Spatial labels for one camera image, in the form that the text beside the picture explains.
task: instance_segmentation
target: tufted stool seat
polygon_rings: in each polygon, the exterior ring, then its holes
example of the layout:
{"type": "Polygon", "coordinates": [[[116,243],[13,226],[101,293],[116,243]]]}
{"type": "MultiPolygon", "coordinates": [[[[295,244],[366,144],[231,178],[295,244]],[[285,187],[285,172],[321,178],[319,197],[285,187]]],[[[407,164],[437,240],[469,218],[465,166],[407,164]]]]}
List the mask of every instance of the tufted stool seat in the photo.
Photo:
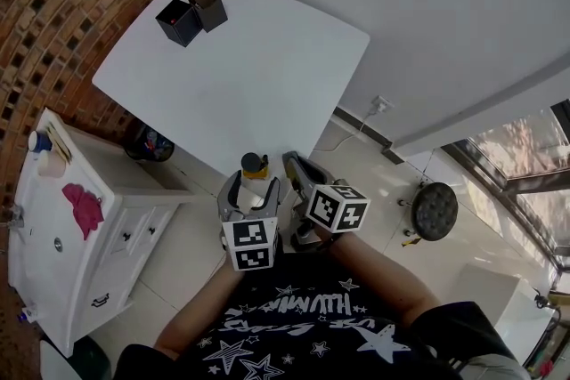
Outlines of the tufted stool seat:
{"type": "MultiPolygon", "coordinates": [[[[398,200],[401,206],[411,207],[411,226],[422,239],[437,241],[445,238],[457,220],[459,209],[453,189],[442,182],[421,188],[412,203],[398,200]]],[[[407,236],[414,234],[407,230],[407,236]]]]}

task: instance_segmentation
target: person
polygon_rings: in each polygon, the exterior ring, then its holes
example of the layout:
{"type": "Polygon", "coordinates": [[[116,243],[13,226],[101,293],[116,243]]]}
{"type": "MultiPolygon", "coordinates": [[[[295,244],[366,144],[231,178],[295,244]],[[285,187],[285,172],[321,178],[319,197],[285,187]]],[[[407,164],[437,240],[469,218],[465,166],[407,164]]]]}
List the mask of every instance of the person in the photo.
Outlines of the person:
{"type": "Polygon", "coordinates": [[[475,303],[441,305],[353,233],[320,253],[281,254],[271,269],[244,273],[226,259],[154,348],[125,348],[114,378],[310,375],[529,378],[475,303]]]}

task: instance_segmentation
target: open box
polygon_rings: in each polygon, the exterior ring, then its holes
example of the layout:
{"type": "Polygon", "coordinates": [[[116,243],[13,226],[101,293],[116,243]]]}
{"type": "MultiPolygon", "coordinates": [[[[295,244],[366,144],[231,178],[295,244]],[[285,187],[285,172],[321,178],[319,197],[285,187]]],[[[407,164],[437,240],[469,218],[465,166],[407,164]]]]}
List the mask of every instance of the open box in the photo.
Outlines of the open box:
{"type": "Polygon", "coordinates": [[[206,32],[228,20],[222,0],[188,0],[206,32]]]}

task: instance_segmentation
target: black box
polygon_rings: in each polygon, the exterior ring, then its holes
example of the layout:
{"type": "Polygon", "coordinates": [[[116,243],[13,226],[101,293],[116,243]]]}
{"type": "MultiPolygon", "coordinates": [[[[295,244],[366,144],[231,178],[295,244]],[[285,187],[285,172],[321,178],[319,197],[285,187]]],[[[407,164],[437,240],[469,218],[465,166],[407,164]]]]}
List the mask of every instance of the black box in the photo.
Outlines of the black box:
{"type": "Polygon", "coordinates": [[[188,0],[198,15],[198,19],[207,32],[228,20],[222,0],[188,0]]]}
{"type": "Polygon", "coordinates": [[[184,47],[202,30],[192,5],[182,0],[173,0],[156,20],[168,38],[184,47]]]}

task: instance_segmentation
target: table top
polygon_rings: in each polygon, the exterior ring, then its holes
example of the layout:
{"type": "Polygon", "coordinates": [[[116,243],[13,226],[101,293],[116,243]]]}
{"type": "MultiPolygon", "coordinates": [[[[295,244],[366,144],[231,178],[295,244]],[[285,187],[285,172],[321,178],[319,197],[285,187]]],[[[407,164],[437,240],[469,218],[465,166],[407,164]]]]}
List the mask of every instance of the table top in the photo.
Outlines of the table top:
{"type": "Polygon", "coordinates": [[[170,1],[149,4],[94,84],[222,174],[247,152],[308,156],[370,37],[295,0],[222,0],[228,21],[184,48],[155,20],[170,1]]]}

